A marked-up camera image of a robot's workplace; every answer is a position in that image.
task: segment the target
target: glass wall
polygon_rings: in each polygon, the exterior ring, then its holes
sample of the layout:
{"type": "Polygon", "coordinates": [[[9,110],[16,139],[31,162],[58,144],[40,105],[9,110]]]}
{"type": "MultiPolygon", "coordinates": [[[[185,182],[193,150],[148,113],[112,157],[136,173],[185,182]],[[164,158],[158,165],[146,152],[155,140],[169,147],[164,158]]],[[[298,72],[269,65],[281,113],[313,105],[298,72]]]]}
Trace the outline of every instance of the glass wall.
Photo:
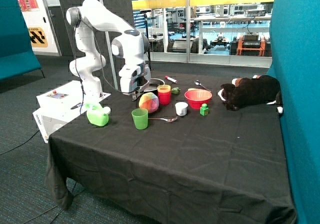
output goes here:
{"type": "Polygon", "coordinates": [[[272,6],[273,0],[132,0],[152,60],[255,67],[272,62],[272,6]]]}

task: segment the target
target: small white cup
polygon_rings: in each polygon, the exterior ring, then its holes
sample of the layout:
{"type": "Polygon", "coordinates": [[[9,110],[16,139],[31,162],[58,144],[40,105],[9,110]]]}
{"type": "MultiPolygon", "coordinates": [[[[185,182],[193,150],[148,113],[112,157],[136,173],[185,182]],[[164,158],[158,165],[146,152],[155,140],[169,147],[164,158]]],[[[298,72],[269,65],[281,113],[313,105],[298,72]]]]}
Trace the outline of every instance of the small white cup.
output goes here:
{"type": "Polygon", "coordinates": [[[175,104],[176,114],[180,117],[185,116],[188,111],[188,104],[185,102],[178,102],[175,104]]]}

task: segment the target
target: green object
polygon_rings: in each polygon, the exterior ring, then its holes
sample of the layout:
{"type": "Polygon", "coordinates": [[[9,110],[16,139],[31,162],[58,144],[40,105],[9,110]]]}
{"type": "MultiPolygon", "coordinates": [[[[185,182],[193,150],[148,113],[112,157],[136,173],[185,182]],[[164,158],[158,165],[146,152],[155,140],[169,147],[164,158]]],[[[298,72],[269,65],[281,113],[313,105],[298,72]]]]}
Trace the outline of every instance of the green object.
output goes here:
{"type": "Polygon", "coordinates": [[[148,127],[148,110],[145,108],[137,108],[132,111],[132,118],[135,128],[143,130],[148,127]]]}
{"type": "Polygon", "coordinates": [[[171,89],[171,93],[174,95],[179,95],[180,94],[180,88],[179,87],[174,87],[171,89]]]}
{"type": "Polygon", "coordinates": [[[109,122],[110,108],[103,108],[99,103],[86,103],[86,117],[89,122],[98,127],[103,127],[109,122]]]}
{"type": "Polygon", "coordinates": [[[207,104],[202,104],[201,108],[200,108],[200,114],[202,116],[208,115],[209,114],[209,107],[207,104]]]}

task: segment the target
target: red cup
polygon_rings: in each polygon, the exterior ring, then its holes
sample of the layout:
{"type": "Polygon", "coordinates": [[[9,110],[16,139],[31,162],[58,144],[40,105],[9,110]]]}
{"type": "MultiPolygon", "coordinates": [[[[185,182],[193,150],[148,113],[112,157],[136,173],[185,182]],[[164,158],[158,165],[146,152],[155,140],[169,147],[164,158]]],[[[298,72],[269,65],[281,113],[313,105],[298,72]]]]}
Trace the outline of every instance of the red cup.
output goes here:
{"type": "Polygon", "coordinates": [[[159,103],[162,105],[168,105],[171,101],[171,86],[159,85],[157,87],[159,103]]]}

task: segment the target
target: teal couch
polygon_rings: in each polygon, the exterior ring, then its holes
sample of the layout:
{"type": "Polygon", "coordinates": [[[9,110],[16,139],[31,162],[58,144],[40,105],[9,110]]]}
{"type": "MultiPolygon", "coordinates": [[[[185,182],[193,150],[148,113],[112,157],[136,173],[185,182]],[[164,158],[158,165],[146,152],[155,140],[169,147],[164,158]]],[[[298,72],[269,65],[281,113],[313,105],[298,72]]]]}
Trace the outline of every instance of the teal couch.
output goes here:
{"type": "Polygon", "coordinates": [[[41,69],[18,0],[0,0],[0,30],[0,80],[41,69]]]}
{"type": "Polygon", "coordinates": [[[319,0],[274,0],[272,65],[281,84],[280,119],[297,223],[320,223],[319,0]]]}

